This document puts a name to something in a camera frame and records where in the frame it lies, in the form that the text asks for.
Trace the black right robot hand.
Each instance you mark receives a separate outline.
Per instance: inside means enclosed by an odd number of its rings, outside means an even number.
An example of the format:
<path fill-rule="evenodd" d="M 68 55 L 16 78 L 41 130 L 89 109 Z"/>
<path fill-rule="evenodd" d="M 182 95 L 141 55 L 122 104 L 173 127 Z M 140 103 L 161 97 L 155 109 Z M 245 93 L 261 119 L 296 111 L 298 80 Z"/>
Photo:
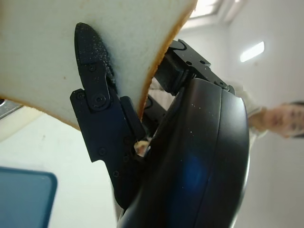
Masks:
<path fill-rule="evenodd" d="M 168 110 L 154 99 L 140 122 L 119 97 L 101 37 L 75 28 L 83 87 L 72 103 L 92 162 L 102 160 L 122 208 L 120 228 L 230 228 L 249 171 L 247 113 L 232 86 L 183 40 L 173 41 L 156 78 L 175 96 Z"/>

